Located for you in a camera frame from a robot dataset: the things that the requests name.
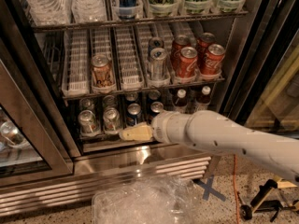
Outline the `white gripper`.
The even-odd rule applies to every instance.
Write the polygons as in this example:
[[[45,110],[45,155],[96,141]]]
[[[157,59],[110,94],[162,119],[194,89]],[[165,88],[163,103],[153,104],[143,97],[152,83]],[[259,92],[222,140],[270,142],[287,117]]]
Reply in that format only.
[[[124,141],[149,141],[154,137],[165,144],[189,145],[191,140],[186,133],[189,118],[187,114],[164,111],[152,120],[152,128],[146,122],[141,122],[120,131],[119,136]]]

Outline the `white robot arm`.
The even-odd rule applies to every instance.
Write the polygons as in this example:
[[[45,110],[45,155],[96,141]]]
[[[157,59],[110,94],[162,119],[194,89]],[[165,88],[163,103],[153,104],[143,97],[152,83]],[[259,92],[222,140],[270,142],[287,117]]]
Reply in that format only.
[[[122,130],[120,138],[155,139],[199,151],[240,155],[299,185],[299,140],[246,128],[214,111],[193,114],[164,111],[150,124],[142,122]]]

